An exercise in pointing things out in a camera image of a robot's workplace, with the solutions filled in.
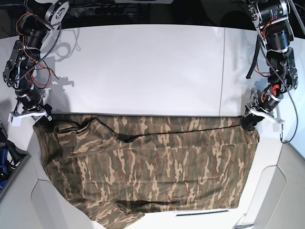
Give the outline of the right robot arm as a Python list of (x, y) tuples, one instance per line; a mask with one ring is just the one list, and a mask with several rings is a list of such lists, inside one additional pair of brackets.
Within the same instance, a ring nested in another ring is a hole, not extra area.
[(62, 31), (62, 20), (67, 13), (68, 0), (26, 0), (26, 12), (15, 24), (19, 39), (15, 41), (7, 61), (3, 80), (16, 94), (17, 104), (9, 113), (8, 122), (20, 126), (32, 117), (36, 122), (51, 121), (51, 107), (44, 104), (44, 89), (55, 72), (45, 59), (52, 53)]

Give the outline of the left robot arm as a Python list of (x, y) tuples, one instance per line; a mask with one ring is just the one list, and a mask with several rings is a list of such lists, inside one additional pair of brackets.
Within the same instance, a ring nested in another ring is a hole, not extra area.
[(252, 130), (263, 119), (282, 124), (280, 117), (275, 118), (273, 110), (282, 101), (284, 94), (298, 85), (294, 50), (290, 43), (294, 34), (289, 23), (290, 4), (287, 0), (247, 0), (249, 16), (258, 33), (254, 59), (246, 76), (251, 78), (257, 69), (257, 58), (264, 55), (269, 72), (262, 74), (268, 85), (260, 92), (253, 93), (251, 101), (245, 106), (241, 119), (244, 130)]

